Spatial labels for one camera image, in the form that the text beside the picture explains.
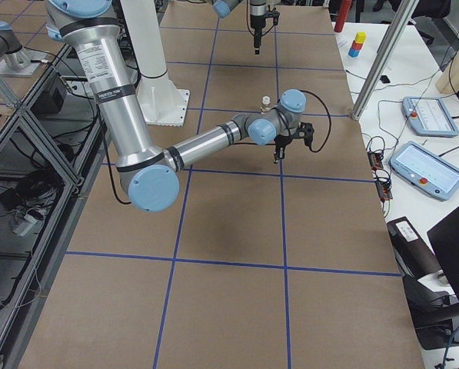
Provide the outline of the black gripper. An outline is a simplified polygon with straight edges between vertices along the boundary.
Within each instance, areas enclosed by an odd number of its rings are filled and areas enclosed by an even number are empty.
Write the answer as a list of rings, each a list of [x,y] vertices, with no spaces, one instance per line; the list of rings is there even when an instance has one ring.
[[[274,164],[278,164],[279,159],[284,160],[285,158],[285,149],[286,147],[292,143],[294,138],[292,136],[285,136],[285,135],[277,135],[274,138]]]
[[[254,54],[255,55],[260,55],[261,54],[261,38],[263,35],[263,28],[262,27],[252,27],[251,28],[253,31],[253,46],[254,47],[259,47],[259,48],[254,48]]]

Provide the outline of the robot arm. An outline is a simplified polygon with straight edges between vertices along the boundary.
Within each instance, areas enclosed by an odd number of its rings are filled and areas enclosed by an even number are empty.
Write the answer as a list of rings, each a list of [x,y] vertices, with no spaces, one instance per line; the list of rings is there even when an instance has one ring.
[[[250,138],[266,145],[294,134],[306,98],[283,93],[264,114],[239,114],[208,132],[169,148],[157,146],[149,124],[179,125],[189,93],[168,77],[155,4],[121,4],[141,80],[135,84],[118,45],[120,25],[110,1],[48,1],[48,33],[76,51],[118,153],[117,171],[131,203],[143,211],[168,208],[179,192],[178,172],[206,156]]]
[[[279,23],[280,13],[274,1],[218,0],[211,7],[221,19],[224,31],[248,33],[256,55],[261,54],[263,38]]]

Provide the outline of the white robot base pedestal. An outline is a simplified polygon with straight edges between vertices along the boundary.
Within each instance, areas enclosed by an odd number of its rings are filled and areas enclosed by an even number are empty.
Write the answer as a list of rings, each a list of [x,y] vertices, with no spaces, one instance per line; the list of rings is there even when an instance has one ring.
[[[181,127],[190,91],[176,88],[168,76],[155,3],[126,0],[121,8],[141,77],[137,98],[144,119],[150,125]]]

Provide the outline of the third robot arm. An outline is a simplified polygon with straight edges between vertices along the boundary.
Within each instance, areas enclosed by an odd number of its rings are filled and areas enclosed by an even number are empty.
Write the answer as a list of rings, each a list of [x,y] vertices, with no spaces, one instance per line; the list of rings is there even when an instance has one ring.
[[[11,26],[0,21],[0,75],[31,77],[43,61],[48,61],[47,56],[47,52],[24,48]]]

